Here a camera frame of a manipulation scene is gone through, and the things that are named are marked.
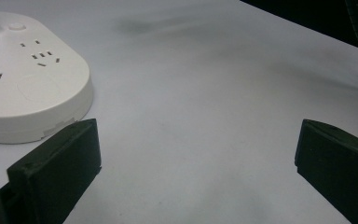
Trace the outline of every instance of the white surface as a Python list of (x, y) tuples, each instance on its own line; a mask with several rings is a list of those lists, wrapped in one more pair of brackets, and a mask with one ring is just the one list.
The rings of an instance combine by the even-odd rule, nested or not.
[[(296, 173), (302, 119), (358, 136), (358, 49), (237, 0), (0, 0), (89, 63), (103, 169), (65, 224), (349, 222)], [(0, 145), (6, 168), (39, 143)]]
[(0, 143), (24, 143), (82, 119), (92, 103), (84, 59), (42, 23), (0, 12)]

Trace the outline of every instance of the white table surface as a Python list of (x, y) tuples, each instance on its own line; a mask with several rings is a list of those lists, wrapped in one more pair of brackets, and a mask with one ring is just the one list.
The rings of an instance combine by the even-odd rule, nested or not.
[[(103, 169), (65, 224), (349, 223), (294, 165), (358, 136), (358, 49), (238, 0), (0, 0), (89, 63)], [(6, 169), (41, 142), (0, 145)]]

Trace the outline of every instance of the black object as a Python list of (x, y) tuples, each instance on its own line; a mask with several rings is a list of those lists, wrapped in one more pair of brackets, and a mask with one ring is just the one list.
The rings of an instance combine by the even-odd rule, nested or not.
[(358, 223), (358, 138), (334, 126), (304, 120), (296, 166), (351, 223)]
[[(241, 1), (358, 47), (358, 0)], [(295, 164), (344, 217), (358, 224), (357, 137), (305, 119)]]
[(100, 170), (96, 120), (65, 127), (7, 169), (0, 224), (62, 224)]

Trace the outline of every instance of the electrical outlet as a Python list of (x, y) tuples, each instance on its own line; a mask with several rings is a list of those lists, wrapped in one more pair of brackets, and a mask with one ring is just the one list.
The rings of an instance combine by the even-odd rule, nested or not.
[(42, 23), (0, 12), (0, 143), (37, 141), (92, 104), (87, 63)]

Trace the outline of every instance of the power strip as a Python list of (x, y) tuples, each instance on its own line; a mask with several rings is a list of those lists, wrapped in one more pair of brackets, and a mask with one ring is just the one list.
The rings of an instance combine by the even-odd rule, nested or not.
[(0, 12), (0, 143), (32, 142), (82, 119), (87, 63), (42, 23)]

